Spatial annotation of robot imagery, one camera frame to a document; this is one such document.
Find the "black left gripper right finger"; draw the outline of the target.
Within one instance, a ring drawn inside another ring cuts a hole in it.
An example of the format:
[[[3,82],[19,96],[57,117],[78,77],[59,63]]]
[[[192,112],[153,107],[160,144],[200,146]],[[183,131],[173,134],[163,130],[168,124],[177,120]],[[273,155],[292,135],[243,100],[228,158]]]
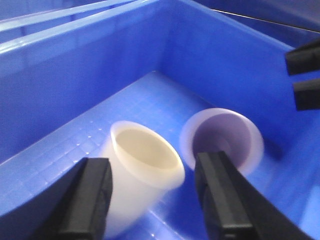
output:
[[[225,152],[201,152],[195,186],[210,240],[309,240],[236,169]]]

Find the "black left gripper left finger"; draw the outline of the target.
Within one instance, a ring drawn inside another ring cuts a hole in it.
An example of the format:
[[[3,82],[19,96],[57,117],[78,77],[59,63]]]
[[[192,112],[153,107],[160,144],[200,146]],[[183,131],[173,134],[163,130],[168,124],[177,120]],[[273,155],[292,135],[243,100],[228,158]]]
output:
[[[108,158],[85,158],[84,168],[32,240],[102,240],[113,192]]]

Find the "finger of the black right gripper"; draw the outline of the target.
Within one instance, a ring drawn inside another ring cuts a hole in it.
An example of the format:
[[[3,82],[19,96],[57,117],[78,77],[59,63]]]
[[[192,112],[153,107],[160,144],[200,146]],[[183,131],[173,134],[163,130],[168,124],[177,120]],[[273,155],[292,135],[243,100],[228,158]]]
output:
[[[297,111],[320,109],[320,79],[293,83],[295,108]]]
[[[317,71],[320,69],[320,39],[301,45],[285,54],[289,76]]]

